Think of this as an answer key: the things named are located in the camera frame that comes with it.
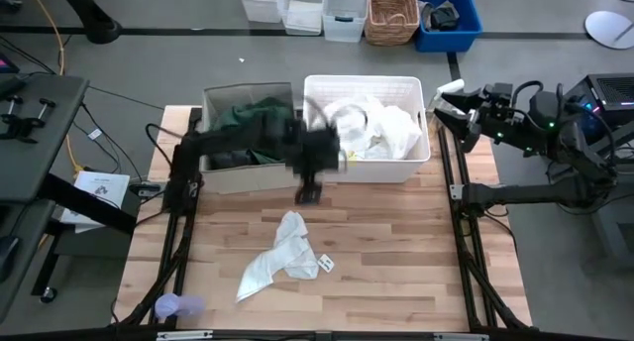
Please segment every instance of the wooden tabletop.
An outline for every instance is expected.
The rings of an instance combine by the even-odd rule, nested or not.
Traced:
[[[190,109],[166,107],[161,125],[184,133]],[[158,136],[170,157],[177,141],[166,134]],[[178,327],[467,331],[437,137],[430,138],[430,143],[432,158],[405,183],[328,184],[316,207],[295,206],[294,188],[202,193],[184,294],[204,297],[206,311],[179,318]],[[473,182],[498,182],[488,140],[480,139],[467,155],[467,163]],[[149,179],[165,181],[167,175],[167,163],[155,152]],[[151,201],[139,218],[159,209],[160,201]],[[327,254],[336,264],[334,270],[320,271],[314,281],[291,279],[280,271],[273,285],[236,304],[245,267],[272,247],[275,229],[289,210],[304,217],[315,254],[318,258]],[[132,311],[157,277],[167,218],[157,217],[135,232],[115,308],[119,318]],[[491,283],[518,318],[530,324],[511,237],[486,218],[480,219],[479,226]],[[477,287],[475,298],[483,322]]]

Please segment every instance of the black desk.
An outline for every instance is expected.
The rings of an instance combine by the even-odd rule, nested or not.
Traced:
[[[0,205],[9,207],[0,221],[0,236],[9,235],[18,222],[13,235],[20,238],[11,275],[0,284],[0,322],[5,318],[45,233],[55,236],[54,250],[55,241],[61,235],[61,225],[51,221],[56,204],[129,235],[136,226],[136,218],[132,215],[49,173],[87,87],[88,81],[83,78],[37,74],[30,77],[27,86],[17,93],[24,98],[22,109],[16,112],[21,118],[38,116],[42,108],[40,98],[53,100],[56,108],[45,118],[47,125],[30,136],[38,141],[37,144],[0,140]],[[0,102],[0,111],[5,113],[8,106],[8,103]],[[0,123],[0,130],[6,128]],[[23,208],[25,212],[18,221]],[[43,269],[50,269],[44,273],[46,280],[53,272],[51,264],[45,262]]]

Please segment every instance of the gray floor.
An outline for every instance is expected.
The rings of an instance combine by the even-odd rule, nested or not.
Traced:
[[[78,25],[63,0],[44,1],[60,26]],[[250,24],[239,0],[97,1],[126,27],[279,28]],[[0,16],[0,24],[46,25],[33,1],[25,2],[25,10],[16,16]],[[616,0],[475,2],[489,33],[582,33],[583,18],[601,9],[634,17],[634,5]],[[182,3],[182,7],[172,10],[175,3]],[[6,37],[55,65],[53,36]],[[633,53],[611,51],[588,40],[478,40],[468,53],[459,55],[459,62],[468,89],[496,81],[518,84],[529,79],[540,79],[547,88],[554,89],[557,82],[571,87],[591,72],[631,71]],[[423,82],[427,100],[436,86],[450,80],[445,55],[421,55],[412,46],[386,49],[365,42],[333,44],[323,38],[137,36],[93,46],[77,36],[66,47],[66,54],[68,74],[85,76],[96,87],[158,106],[199,104],[205,87],[264,81],[290,81],[299,101],[303,79],[309,74],[413,75]],[[24,68],[35,69],[26,64]],[[152,148],[143,127],[158,122],[161,112],[94,91],[88,92],[85,102],[130,154],[141,174],[147,173]],[[82,114],[77,123],[93,128]],[[82,163],[96,169],[112,167],[81,133],[73,130],[71,137]],[[524,160],[519,152],[507,147],[494,147],[494,154],[503,182],[546,181],[545,162]],[[53,172],[71,177],[64,151]],[[125,172],[133,173],[129,164],[125,164]],[[513,206],[510,211],[534,324],[547,331],[634,338],[634,276],[588,276],[581,270],[584,261],[601,254],[589,219],[567,215],[552,205]],[[0,333],[108,323],[108,308],[116,294],[123,261],[64,258],[53,281],[60,295],[54,303],[41,305],[28,296],[41,258],[34,262],[9,318],[0,325]]]

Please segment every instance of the yellow cable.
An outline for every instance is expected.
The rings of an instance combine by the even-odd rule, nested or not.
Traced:
[[[55,31],[55,37],[57,38],[57,44],[59,45],[59,75],[63,75],[64,67],[66,64],[66,57],[63,52],[63,43],[61,41],[59,31],[57,30],[57,25],[55,24],[53,17],[49,13],[49,10],[47,10],[47,7],[44,5],[44,3],[42,3],[42,0],[36,0],[36,2],[40,5],[40,8],[42,8],[44,15],[47,17],[47,19],[49,19],[49,23],[51,23],[51,26]],[[72,154],[72,148],[70,147],[70,138],[68,137],[68,135],[66,135],[65,142],[68,149],[68,156],[70,157],[70,163],[72,164],[72,169],[74,170],[75,174],[78,174],[80,171],[83,171],[83,167],[77,163],[74,155]]]

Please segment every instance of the white plastic container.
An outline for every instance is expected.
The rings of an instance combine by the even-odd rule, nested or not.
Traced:
[[[345,162],[341,158],[339,172],[327,172],[324,179],[330,182],[405,182],[431,156],[420,80],[399,76],[311,75],[304,81],[304,97],[312,98],[321,108],[356,94],[371,94],[383,106],[399,107],[411,115],[423,134],[405,160],[349,162],[348,170],[344,171]],[[310,127],[318,113],[306,101],[303,108],[303,119]]]
[[[324,0],[326,40],[358,43],[368,17],[368,0]]]
[[[288,35],[320,35],[324,0],[279,0],[279,14]]]
[[[249,21],[279,23],[280,0],[241,0]]]

